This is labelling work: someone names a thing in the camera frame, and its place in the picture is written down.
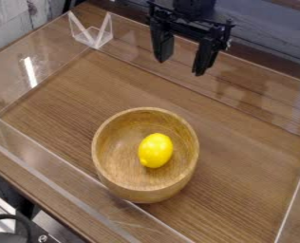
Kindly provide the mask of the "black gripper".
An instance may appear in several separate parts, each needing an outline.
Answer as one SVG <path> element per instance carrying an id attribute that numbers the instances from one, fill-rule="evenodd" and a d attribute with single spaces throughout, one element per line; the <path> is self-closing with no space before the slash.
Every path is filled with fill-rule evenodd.
<path id="1" fill-rule="evenodd" d="M 199 41 L 191 72 L 202 76 L 212 66 L 219 49 L 231 44 L 234 20 L 214 8 L 216 0 L 147 0 L 147 22 L 155 59 L 163 63 L 174 53 L 174 34 Z"/>

